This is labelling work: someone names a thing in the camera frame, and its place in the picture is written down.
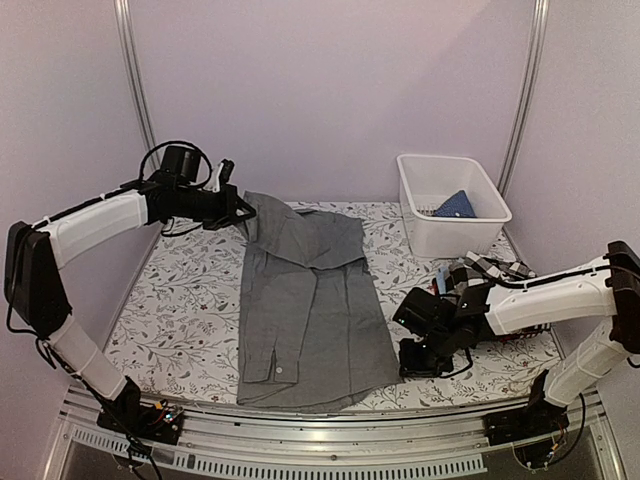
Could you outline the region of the grey long sleeve shirt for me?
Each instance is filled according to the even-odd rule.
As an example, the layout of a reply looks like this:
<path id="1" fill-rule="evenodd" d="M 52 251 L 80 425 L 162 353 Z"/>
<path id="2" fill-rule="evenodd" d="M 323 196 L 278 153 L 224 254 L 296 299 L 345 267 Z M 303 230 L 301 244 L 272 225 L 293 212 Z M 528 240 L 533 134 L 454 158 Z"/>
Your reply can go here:
<path id="1" fill-rule="evenodd" d="M 399 381 L 361 219 L 256 192 L 243 234 L 236 401 L 327 412 Z"/>

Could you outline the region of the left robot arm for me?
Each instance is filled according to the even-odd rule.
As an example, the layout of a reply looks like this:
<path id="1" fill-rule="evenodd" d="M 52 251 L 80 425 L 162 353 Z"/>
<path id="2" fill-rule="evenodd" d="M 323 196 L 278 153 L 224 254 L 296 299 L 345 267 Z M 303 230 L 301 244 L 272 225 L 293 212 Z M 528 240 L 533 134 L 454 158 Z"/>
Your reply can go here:
<path id="1" fill-rule="evenodd" d="M 52 367 L 63 366 L 94 396 L 112 402 L 111 419 L 128 434 L 148 426 L 140 390 L 104 355 L 73 316 L 60 272 L 72 260 L 125 232 L 188 219 L 204 230 L 239 225 L 256 215 L 230 177 L 231 160 L 212 164 L 196 145 L 169 140 L 151 154 L 163 154 L 152 174 L 143 169 L 119 188 L 91 198 L 35 224 L 19 221 L 7 237 L 4 295 L 7 314 L 24 327 L 11 333 L 34 337 Z"/>

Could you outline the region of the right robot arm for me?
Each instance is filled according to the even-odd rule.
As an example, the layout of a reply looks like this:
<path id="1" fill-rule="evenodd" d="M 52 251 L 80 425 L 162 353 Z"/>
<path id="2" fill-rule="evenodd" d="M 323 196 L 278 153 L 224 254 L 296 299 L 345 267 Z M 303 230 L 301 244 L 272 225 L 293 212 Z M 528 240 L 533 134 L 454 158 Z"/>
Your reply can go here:
<path id="1" fill-rule="evenodd" d="M 411 289 L 393 316 L 412 335 L 400 342 L 405 378 L 453 377 L 454 354 L 480 342 L 601 318 L 586 340 L 537 378 L 530 404 L 517 415 L 517 427 L 527 436 L 539 435 L 554 422 L 556 409 L 639 352 L 639 257 L 623 241 L 609 243 L 604 255 L 583 265 L 541 277 L 519 262 L 468 252 L 434 288 Z"/>

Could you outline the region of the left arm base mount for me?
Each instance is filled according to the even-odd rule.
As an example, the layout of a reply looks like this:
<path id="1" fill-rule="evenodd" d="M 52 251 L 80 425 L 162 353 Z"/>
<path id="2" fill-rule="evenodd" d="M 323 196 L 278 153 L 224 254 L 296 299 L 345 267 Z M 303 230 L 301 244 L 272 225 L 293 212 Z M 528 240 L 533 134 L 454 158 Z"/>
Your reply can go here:
<path id="1" fill-rule="evenodd" d="M 137 397 L 107 401 L 97 419 L 103 429 L 168 445 L 178 443 L 183 424 L 181 407 L 166 400 L 145 405 Z"/>

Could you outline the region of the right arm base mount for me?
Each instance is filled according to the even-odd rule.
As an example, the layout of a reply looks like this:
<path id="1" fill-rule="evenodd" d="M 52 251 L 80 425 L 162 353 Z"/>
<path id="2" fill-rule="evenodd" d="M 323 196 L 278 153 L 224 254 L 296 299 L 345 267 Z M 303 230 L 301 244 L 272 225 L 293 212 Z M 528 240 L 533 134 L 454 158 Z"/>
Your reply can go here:
<path id="1" fill-rule="evenodd" d="M 564 430 L 569 426 L 569 419 L 566 406 L 556 406 L 536 397 L 524 407 L 487 414 L 482 417 L 482 423 L 489 444 L 495 446 Z"/>

